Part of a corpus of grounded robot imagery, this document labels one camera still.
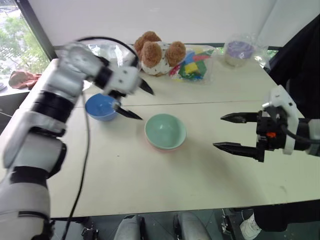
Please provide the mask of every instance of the green bowl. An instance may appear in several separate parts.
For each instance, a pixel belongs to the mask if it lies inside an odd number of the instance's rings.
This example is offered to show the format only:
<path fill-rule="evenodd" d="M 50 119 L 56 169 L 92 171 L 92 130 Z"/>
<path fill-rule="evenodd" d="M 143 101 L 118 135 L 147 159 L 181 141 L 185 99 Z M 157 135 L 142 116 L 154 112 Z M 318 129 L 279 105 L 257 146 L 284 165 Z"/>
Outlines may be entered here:
<path fill-rule="evenodd" d="M 187 137 L 185 125 L 175 116 L 158 114 L 144 126 L 148 141 L 158 149 L 172 150 L 184 143 Z"/>

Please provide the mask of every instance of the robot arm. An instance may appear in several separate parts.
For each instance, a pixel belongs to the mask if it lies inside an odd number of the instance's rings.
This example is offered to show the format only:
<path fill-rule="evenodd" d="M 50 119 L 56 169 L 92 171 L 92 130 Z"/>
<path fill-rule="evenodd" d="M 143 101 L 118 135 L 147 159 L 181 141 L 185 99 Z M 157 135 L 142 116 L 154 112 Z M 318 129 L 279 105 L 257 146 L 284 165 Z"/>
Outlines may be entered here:
<path fill-rule="evenodd" d="M 295 102 L 281 85 L 271 90 L 262 109 L 259 112 L 237 112 L 221 117 L 222 120 L 237 124 L 257 123 L 256 147 L 234 142 L 213 145 L 233 155 L 254 158 L 259 162 L 264 161 L 265 150 L 274 149 L 283 149 L 287 155 L 299 150 L 320 157 L 320 119 L 298 118 Z"/>
<path fill-rule="evenodd" d="M 138 77 L 135 56 L 130 66 L 111 69 L 109 62 L 73 42 L 65 47 L 58 66 L 39 80 L 42 87 L 29 110 L 18 109 L 0 136 L 1 157 L 7 169 L 0 183 L 0 233 L 6 240 L 47 240 L 51 237 L 47 179 L 64 161 L 67 146 L 59 139 L 79 96 L 90 79 L 103 94 L 116 100 L 113 107 L 129 118 L 141 119 L 121 108 L 121 97 L 140 87 L 153 94 Z"/>

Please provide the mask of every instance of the white sneaker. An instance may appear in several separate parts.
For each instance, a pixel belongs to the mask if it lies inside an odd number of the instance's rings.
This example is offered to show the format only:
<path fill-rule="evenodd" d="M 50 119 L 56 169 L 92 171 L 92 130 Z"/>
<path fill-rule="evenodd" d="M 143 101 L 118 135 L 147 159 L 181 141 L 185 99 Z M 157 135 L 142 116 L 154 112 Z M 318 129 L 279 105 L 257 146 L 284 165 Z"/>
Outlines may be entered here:
<path fill-rule="evenodd" d="M 245 240 L 255 239 L 261 232 L 261 228 L 255 221 L 254 214 L 240 224 L 240 229 Z"/>

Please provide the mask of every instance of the stuffed animal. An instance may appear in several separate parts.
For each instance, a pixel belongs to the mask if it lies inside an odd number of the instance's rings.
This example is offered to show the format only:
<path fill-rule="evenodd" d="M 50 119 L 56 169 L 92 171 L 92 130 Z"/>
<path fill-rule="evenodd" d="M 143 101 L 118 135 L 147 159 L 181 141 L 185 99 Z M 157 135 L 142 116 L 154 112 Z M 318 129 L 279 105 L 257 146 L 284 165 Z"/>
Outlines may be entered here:
<path fill-rule="evenodd" d="M 133 46 L 141 60 L 143 71 L 155 76 L 168 73 L 186 56 L 186 47 L 182 42 L 162 42 L 153 31 L 145 32 Z"/>

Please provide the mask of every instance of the white table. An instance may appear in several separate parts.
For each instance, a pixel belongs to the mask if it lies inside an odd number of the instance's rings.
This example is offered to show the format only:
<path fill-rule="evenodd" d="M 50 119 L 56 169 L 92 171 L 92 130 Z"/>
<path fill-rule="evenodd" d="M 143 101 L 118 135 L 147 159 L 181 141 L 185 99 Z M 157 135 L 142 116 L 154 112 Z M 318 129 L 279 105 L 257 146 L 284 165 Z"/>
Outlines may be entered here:
<path fill-rule="evenodd" d="M 255 62 L 229 69 L 214 64 L 211 85 L 145 77 L 156 96 L 142 91 L 123 101 L 144 120 L 118 116 L 90 119 L 91 148 L 83 191 L 74 216 L 112 215 L 244 207 L 320 198 L 320 160 L 295 151 L 266 152 L 265 163 L 234 156 L 214 146 L 236 142 L 255 146 L 256 125 L 220 120 L 233 112 L 257 112 L 275 86 Z M 90 88 L 87 97 L 96 93 Z M 186 142 L 174 152 L 159 152 L 144 137 L 151 116 L 168 113 L 187 128 Z M 86 149 L 84 108 L 73 110 L 64 141 L 67 157 L 48 180 L 51 216 L 66 217 L 79 187 Z"/>

